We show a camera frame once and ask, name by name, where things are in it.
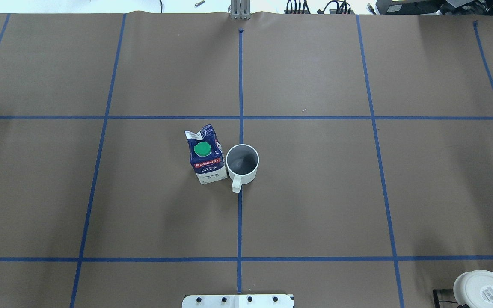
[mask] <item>milk carton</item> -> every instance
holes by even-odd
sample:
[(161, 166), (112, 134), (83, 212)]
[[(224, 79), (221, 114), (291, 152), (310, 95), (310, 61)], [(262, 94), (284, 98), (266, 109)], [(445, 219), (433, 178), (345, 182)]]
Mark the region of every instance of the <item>milk carton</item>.
[(186, 131), (190, 146), (190, 164), (201, 184), (227, 179), (222, 146), (212, 125), (206, 125), (197, 134)]

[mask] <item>mug rim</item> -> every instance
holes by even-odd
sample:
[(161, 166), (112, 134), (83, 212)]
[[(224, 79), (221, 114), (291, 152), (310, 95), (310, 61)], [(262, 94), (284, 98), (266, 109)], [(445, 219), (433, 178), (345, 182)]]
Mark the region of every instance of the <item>mug rim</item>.
[[(229, 152), (231, 152), (231, 150), (233, 150), (234, 148), (238, 147), (238, 146), (241, 146), (241, 145), (246, 145), (248, 146), (249, 148), (253, 149), (254, 150), (254, 153), (256, 153), (256, 166), (254, 167), (254, 170), (252, 170), (251, 172), (247, 173), (247, 174), (238, 174), (238, 173), (235, 173), (233, 170), (231, 170), (231, 168), (229, 167), (229, 164), (227, 163), (227, 157), (229, 156)], [(258, 165), (260, 164), (260, 155), (258, 154), (258, 151), (251, 145), (248, 145), (248, 144), (236, 144), (234, 146), (232, 146), (228, 151), (227, 151), (227, 154), (226, 154), (226, 166), (227, 166), (227, 170), (229, 172), (232, 172), (234, 175), (239, 175), (240, 177), (246, 177), (247, 175), (250, 175), (252, 172), (258, 170)]]

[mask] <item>white floor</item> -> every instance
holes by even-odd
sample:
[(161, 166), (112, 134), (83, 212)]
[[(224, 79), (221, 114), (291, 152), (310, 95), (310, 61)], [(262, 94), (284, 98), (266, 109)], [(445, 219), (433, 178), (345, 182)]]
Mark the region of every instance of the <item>white floor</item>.
[[(230, 0), (205, 0), (196, 8), (200, 0), (162, 0), (163, 12), (227, 12)], [(327, 0), (309, 0), (312, 13), (324, 8)], [(370, 14), (366, 4), (375, 6), (375, 0), (349, 0), (356, 14)], [(286, 0), (251, 0), (252, 12), (284, 12)], [(160, 12), (158, 0), (0, 0), (0, 12), (12, 13), (94, 13), (94, 12)]]

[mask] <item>mug handle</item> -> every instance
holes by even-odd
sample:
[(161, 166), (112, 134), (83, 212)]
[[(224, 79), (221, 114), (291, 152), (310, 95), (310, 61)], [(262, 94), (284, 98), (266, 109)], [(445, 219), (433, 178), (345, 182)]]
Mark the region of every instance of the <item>mug handle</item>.
[(235, 175), (233, 178), (233, 183), (231, 184), (231, 188), (233, 188), (234, 193), (239, 193), (241, 191), (241, 176), (240, 175)]

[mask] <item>white round lid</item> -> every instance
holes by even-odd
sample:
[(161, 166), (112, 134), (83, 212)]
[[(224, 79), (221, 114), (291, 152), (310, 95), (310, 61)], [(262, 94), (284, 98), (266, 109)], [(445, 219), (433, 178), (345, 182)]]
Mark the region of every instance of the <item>white round lid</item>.
[(460, 304), (470, 308), (493, 308), (493, 273), (477, 270), (462, 274), (454, 286)]

